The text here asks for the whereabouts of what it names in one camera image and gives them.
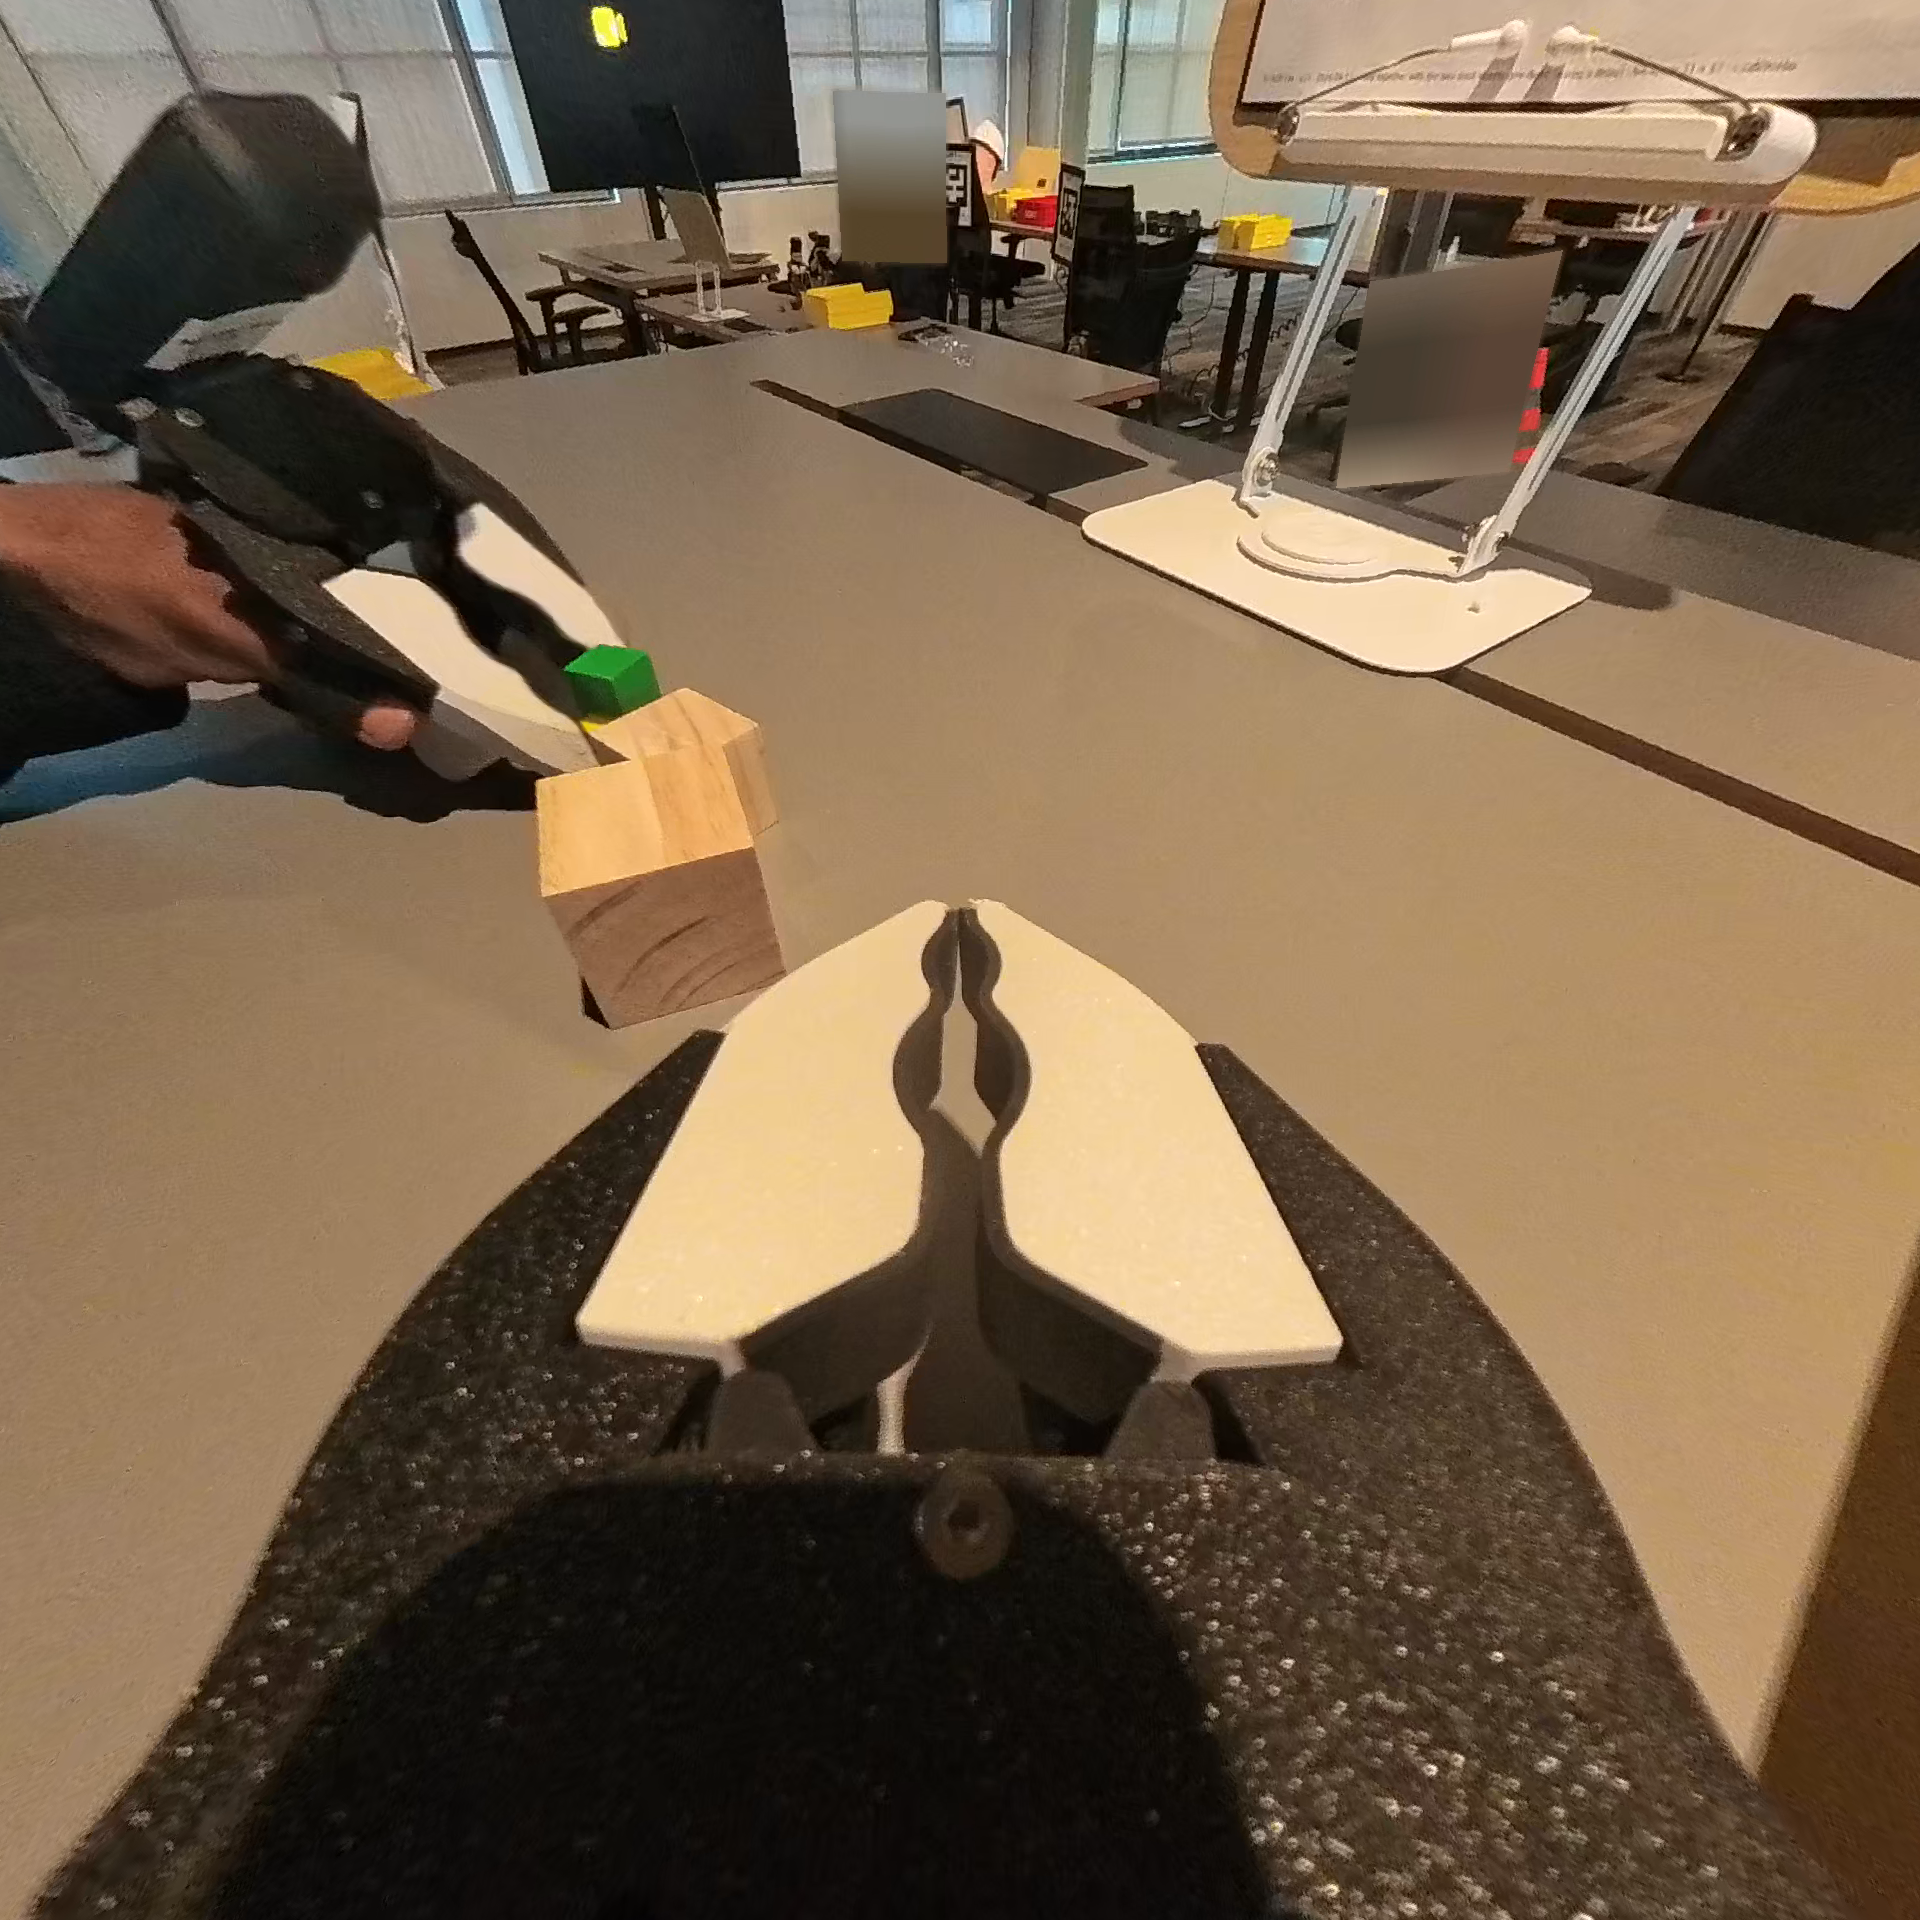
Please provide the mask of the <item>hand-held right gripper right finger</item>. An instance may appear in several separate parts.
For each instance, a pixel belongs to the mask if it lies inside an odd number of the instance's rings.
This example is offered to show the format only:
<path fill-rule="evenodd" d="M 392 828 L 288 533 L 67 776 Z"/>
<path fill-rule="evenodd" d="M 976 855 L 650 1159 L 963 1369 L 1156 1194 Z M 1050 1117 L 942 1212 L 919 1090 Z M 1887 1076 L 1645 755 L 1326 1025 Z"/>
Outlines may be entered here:
<path fill-rule="evenodd" d="M 1148 1386 L 1323 1371 L 1343 1339 L 1188 1028 L 998 900 L 957 912 L 976 1028 L 982 1342 L 1036 1457 L 1095 1457 Z"/>

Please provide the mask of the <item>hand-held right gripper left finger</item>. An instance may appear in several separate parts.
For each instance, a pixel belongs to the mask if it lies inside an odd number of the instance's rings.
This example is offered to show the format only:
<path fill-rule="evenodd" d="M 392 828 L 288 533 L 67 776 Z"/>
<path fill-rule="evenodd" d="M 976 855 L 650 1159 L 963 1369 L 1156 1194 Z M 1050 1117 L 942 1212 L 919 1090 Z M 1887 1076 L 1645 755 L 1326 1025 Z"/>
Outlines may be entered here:
<path fill-rule="evenodd" d="M 725 1026 L 573 1318 L 593 1351 L 777 1380 L 808 1429 L 870 1407 L 901 1455 L 953 1178 L 933 1105 L 957 914 L 915 903 Z"/>

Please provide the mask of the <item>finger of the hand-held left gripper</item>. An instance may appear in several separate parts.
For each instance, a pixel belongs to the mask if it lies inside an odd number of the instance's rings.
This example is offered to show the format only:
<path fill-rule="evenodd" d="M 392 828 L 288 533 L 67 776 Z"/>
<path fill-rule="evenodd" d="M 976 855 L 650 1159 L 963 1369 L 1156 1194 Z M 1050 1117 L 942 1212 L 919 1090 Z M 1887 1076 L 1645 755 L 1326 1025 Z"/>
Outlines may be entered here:
<path fill-rule="evenodd" d="M 539 540 L 489 504 L 451 520 L 447 586 L 471 638 L 549 708 L 577 718 L 563 663 L 598 644 L 628 644 L 612 619 Z"/>
<path fill-rule="evenodd" d="M 587 732 L 467 636 L 430 584 L 352 568 L 323 583 L 323 593 L 432 683 L 411 752 L 435 776 L 467 782 L 505 766 L 547 779 L 589 768 Z"/>

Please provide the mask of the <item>green wooden cube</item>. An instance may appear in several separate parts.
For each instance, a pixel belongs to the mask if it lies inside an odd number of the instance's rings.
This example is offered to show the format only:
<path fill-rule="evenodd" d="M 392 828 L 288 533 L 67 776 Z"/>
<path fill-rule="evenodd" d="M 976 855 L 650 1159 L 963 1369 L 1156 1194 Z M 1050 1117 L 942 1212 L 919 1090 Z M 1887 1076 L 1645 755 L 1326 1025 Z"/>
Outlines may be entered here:
<path fill-rule="evenodd" d="M 612 722 L 661 698 L 657 669 L 645 651 L 600 643 L 573 652 L 562 667 L 567 702 L 586 725 Z"/>

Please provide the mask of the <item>large natural wooden cube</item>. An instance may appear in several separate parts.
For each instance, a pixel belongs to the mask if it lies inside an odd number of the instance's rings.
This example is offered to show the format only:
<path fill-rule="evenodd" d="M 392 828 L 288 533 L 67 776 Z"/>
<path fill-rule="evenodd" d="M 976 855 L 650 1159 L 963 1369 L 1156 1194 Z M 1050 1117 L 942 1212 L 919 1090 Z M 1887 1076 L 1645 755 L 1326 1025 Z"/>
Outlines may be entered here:
<path fill-rule="evenodd" d="M 701 748 L 535 782 L 539 900 L 595 1017 L 650 1025 L 786 974 L 756 834 Z"/>

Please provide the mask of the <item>person's left hand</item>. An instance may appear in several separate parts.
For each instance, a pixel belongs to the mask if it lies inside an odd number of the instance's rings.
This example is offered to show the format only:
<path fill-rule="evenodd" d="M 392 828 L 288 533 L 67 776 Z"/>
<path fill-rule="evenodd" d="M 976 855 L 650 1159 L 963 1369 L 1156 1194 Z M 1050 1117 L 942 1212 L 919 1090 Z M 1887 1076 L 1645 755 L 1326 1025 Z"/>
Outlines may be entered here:
<path fill-rule="evenodd" d="M 182 686 L 188 708 L 198 686 L 258 689 L 374 750 L 395 752 L 418 731 L 418 711 L 380 684 L 323 684 L 291 669 L 273 609 L 214 570 L 152 493 L 6 484 L 6 574 L 65 613 L 94 660 L 146 689 Z"/>

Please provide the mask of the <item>black office chair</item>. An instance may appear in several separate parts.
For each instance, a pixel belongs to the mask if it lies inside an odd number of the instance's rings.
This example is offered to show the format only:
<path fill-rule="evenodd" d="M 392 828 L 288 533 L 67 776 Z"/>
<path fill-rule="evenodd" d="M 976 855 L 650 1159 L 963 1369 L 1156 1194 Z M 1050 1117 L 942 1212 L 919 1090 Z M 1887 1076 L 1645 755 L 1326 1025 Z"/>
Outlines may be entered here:
<path fill-rule="evenodd" d="M 1789 298 L 1655 493 L 1916 559 L 1918 256 L 1849 308 Z"/>
<path fill-rule="evenodd" d="M 562 279 L 515 294 L 459 213 L 446 210 L 443 226 L 451 252 L 479 277 L 505 321 L 515 373 L 563 373 L 634 355 L 630 323 L 595 285 Z"/>
<path fill-rule="evenodd" d="M 1158 377 L 1206 232 L 1196 209 L 1137 213 L 1131 187 L 1082 185 L 1065 267 L 1064 350 Z"/>

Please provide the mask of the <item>clear laptop stand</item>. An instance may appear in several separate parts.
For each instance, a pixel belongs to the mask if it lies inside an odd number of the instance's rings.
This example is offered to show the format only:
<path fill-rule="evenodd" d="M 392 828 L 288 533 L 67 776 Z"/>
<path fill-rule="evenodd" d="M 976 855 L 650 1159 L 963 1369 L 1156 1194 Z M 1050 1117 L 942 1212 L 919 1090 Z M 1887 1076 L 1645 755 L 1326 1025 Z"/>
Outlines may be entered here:
<path fill-rule="evenodd" d="M 734 252 L 705 191 L 661 187 L 655 193 L 678 239 L 680 264 L 692 271 L 694 315 L 713 324 L 745 323 L 748 310 L 729 302 L 728 289 L 765 283 L 771 254 Z"/>

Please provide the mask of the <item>black desk mat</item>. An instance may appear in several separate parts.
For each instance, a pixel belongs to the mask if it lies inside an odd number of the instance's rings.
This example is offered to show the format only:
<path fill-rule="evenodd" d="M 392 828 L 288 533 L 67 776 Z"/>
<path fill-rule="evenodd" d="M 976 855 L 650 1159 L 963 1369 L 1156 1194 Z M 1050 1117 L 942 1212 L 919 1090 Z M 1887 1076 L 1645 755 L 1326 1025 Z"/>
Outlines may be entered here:
<path fill-rule="evenodd" d="M 837 421 L 900 452 L 953 473 L 971 473 L 1045 503 L 1140 473 L 1146 463 L 971 397 L 909 390 L 852 403 Z"/>

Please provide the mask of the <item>wood-rimmed whiteboard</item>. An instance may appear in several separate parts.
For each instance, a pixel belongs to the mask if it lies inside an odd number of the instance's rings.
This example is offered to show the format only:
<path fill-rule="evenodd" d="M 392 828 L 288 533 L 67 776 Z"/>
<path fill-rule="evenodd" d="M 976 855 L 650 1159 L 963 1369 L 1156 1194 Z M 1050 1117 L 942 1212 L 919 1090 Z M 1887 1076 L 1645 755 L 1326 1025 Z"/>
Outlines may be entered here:
<path fill-rule="evenodd" d="M 1916 200 L 1916 4 L 1228 2 L 1207 112 L 1252 181 L 1849 218 Z"/>

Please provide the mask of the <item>black wall screen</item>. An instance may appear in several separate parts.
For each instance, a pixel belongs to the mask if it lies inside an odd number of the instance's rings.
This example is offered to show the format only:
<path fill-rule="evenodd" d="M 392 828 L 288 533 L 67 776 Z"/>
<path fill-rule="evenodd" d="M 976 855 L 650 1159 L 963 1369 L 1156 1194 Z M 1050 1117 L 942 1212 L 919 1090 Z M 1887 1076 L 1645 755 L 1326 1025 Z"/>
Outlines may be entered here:
<path fill-rule="evenodd" d="M 780 2 L 502 2 L 547 191 L 802 176 Z"/>

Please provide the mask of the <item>white stand with base plate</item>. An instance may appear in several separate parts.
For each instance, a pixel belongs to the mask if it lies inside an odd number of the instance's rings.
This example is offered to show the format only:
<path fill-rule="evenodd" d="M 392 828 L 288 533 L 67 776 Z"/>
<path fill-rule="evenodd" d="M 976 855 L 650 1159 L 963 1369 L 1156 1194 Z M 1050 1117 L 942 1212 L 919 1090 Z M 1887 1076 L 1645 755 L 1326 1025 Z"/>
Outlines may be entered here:
<path fill-rule="evenodd" d="M 1441 676 L 1575 610 L 1589 583 L 1508 548 L 1572 431 L 1614 373 L 1702 209 L 1765 205 L 1810 164 L 1813 118 L 1631 50 L 1577 22 L 1544 31 L 1545 4 L 1411 42 L 1329 79 L 1265 79 L 1265 4 L 1221 4 L 1212 42 L 1216 139 L 1267 136 L 1271 176 L 1335 183 L 1307 305 L 1233 483 L 1196 483 L 1093 513 L 1082 535 L 1338 660 Z M 1468 531 L 1347 503 L 1283 474 L 1282 450 L 1361 228 L 1390 189 L 1525 189 L 1562 200 L 1640 196 L 1667 206 L 1530 460 Z"/>

